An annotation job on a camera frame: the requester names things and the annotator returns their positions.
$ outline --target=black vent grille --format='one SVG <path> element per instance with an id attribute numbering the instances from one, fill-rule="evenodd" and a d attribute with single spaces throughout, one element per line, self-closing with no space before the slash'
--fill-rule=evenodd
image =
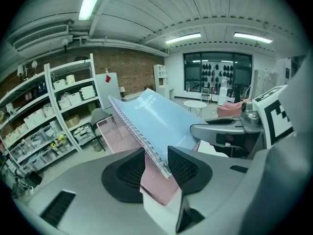
<path id="1" fill-rule="evenodd" d="M 76 194 L 61 191 L 41 214 L 41 218 L 50 225 L 57 227 Z"/>
<path id="2" fill-rule="evenodd" d="M 198 167 L 175 152 L 168 153 L 169 168 L 179 186 L 194 178 L 198 173 Z"/>
<path id="3" fill-rule="evenodd" d="M 28 35 L 27 37 L 22 38 L 21 40 L 16 41 L 14 43 L 14 48 L 19 49 L 20 47 L 27 45 L 37 39 L 54 35 L 54 34 L 58 34 L 58 33 L 63 33 L 63 32 L 67 32 L 67 25 L 60 25 L 60 26 L 44 29 L 41 31 L 37 31 L 33 34 Z"/>
<path id="4" fill-rule="evenodd" d="M 140 189 L 141 177 L 145 170 L 144 162 L 140 156 L 131 158 L 117 169 L 117 178 L 131 188 Z"/>

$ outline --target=pink chair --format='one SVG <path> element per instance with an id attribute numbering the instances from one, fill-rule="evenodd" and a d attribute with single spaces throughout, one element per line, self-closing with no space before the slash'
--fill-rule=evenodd
<path id="1" fill-rule="evenodd" d="M 223 106 L 218 106 L 217 107 L 217 115 L 219 116 L 219 118 L 221 117 L 237 117 L 239 116 L 240 112 L 241 112 L 241 105 L 244 102 L 249 102 L 251 101 L 251 99 L 247 98 L 244 99 L 243 101 L 240 101 L 238 103 L 229 103 L 229 102 L 225 102 Z"/>

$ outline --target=chair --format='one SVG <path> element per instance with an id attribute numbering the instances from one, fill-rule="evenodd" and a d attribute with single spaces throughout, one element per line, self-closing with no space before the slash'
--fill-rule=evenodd
<path id="1" fill-rule="evenodd" d="M 102 135 L 101 135 L 101 132 L 99 131 L 99 129 L 97 127 L 97 122 L 104 120 L 106 118 L 109 118 L 111 116 L 112 116 L 112 114 L 107 113 L 102 108 L 96 108 L 92 111 L 91 119 L 89 121 L 91 129 L 92 129 L 93 133 L 95 134 L 96 138 L 98 139 L 98 141 L 99 141 L 99 143 L 102 146 L 104 151 L 105 151 L 105 148 L 104 148 L 102 141 L 101 141 Z"/>
<path id="2" fill-rule="evenodd" d="M 206 96 L 207 97 L 207 101 L 209 101 L 209 97 L 210 97 L 210 94 L 209 94 L 209 88 L 202 88 L 201 90 L 201 102 L 202 102 L 202 96 Z"/>
<path id="3" fill-rule="evenodd" d="M 241 105 L 244 102 L 251 101 L 249 98 L 239 102 L 239 103 L 228 103 L 225 102 L 223 106 L 217 107 L 217 115 L 219 118 L 221 117 L 237 117 L 241 112 Z"/>

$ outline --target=window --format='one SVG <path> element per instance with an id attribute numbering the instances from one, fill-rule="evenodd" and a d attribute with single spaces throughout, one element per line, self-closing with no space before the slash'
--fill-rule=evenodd
<path id="1" fill-rule="evenodd" d="M 251 84 L 252 58 L 232 52 L 197 52 L 184 55 L 185 90 L 201 92 L 202 88 L 218 94 L 222 80 L 233 89 L 235 83 L 248 89 Z"/>

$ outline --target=ceiling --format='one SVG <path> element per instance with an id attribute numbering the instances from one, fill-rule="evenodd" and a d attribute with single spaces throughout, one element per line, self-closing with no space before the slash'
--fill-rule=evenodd
<path id="1" fill-rule="evenodd" d="M 74 21 L 71 31 L 85 32 L 89 38 L 122 40 L 166 53 L 228 47 L 289 57 L 304 54 L 308 47 L 302 26 L 283 0 L 99 0 L 90 20 L 78 21 L 82 1 L 27 0 L 1 44 L 0 73 L 26 61 L 12 46 L 17 39 L 69 19 Z M 273 42 L 256 44 L 234 38 L 235 32 Z M 201 33 L 201 37 L 170 45 L 165 42 L 192 33 Z"/>

